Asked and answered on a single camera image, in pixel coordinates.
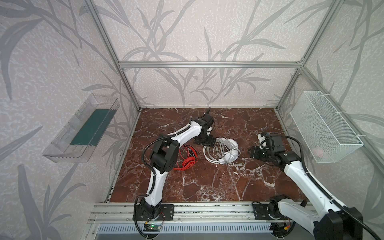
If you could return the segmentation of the red black headphones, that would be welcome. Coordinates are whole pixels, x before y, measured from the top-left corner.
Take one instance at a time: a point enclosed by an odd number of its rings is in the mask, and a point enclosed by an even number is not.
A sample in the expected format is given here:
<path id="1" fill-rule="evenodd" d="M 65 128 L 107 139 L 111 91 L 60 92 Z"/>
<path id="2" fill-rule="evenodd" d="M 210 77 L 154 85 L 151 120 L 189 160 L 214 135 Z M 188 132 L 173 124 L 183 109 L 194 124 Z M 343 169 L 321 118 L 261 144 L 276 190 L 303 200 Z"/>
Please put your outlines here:
<path id="1" fill-rule="evenodd" d="M 186 171 L 192 168 L 199 160 L 198 153 L 194 147 L 192 147 L 191 145 L 183 145 L 183 147 L 187 152 L 187 157 L 183 159 L 182 167 L 179 167 L 179 165 L 177 165 L 177 167 L 173 168 L 173 170 Z"/>

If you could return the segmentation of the white headphones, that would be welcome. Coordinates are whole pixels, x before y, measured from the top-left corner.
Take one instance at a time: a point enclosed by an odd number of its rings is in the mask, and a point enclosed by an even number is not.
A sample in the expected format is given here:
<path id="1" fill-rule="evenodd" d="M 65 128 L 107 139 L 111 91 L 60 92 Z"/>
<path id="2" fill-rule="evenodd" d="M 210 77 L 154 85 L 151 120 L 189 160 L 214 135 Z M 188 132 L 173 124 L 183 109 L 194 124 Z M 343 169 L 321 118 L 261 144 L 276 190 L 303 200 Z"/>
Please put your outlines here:
<path id="1" fill-rule="evenodd" d="M 241 151 L 238 143 L 233 139 L 218 138 L 214 147 L 203 147 L 203 154 L 208 162 L 215 165 L 242 165 L 235 163 Z"/>

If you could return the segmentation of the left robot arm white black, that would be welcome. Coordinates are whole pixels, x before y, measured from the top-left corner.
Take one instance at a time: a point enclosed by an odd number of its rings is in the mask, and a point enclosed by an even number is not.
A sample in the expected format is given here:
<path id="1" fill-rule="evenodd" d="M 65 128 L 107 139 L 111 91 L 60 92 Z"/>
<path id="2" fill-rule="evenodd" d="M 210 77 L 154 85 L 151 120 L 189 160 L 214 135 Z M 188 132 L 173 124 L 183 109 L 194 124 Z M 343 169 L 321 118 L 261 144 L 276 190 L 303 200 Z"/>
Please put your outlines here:
<path id="1" fill-rule="evenodd" d="M 180 130 L 160 135 L 144 148 L 141 158 L 144 165 L 151 170 L 151 178 L 147 193 L 135 200 L 135 221 L 153 220 L 159 216 L 166 178 L 177 163 L 180 147 L 191 139 L 194 144 L 213 147 L 216 143 L 216 138 L 211 135 L 214 123 L 208 109 L 201 117 L 190 119 Z"/>

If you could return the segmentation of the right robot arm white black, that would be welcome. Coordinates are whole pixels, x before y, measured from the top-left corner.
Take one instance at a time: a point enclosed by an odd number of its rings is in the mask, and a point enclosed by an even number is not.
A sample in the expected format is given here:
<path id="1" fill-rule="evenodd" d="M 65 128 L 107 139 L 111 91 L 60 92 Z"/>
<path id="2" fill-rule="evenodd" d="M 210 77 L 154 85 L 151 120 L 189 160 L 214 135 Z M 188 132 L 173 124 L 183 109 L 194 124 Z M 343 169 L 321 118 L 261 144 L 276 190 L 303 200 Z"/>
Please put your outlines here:
<path id="1" fill-rule="evenodd" d="M 304 193 L 316 212 L 306 208 L 306 202 L 295 203 L 286 195 L 271 197 L 267 215 L 273 220 L 288 218 L 311 233 L 317 240 L 361 240 L 367 231 L 375 240 L 380 239 L 363 222 L 356 208 L 349 208 L 332 195 L 312 175 L 305 164 L 304 152 L 287 151 L 283 135 L 262 133 L 259 145 L 249 149 L 251 157 L 280 168 Z"/>

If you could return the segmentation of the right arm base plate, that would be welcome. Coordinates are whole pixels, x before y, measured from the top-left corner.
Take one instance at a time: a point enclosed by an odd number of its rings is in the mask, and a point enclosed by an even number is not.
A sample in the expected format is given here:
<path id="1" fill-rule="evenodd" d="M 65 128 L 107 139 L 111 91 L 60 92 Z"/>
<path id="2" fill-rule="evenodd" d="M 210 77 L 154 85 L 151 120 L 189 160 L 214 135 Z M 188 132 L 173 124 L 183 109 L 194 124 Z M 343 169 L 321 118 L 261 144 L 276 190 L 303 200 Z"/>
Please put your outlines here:
<path id="1" fill-rule="evenodd" d="M 279 220 L 281 218 L 274 204 L 253 202 L 252 207 L 256 220 Z"/>

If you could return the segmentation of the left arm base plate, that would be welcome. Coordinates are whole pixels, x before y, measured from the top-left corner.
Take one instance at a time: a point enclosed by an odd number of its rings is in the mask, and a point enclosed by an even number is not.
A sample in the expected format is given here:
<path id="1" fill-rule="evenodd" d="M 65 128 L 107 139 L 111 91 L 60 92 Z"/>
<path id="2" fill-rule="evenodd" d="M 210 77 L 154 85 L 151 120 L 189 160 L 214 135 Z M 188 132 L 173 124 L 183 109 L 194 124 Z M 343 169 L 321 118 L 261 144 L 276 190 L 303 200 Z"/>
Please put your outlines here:
<path id="1" fill-rule="evenodd" d="M 136 205 L 136 211 L 133 216 L 133 220 L 137 221 L 149 221 L 149 220 L 165 220 L 172 221 L 174 218 L 175 205 L 172 204 L 160 204 L 155 207 L 147 204 Z"/>

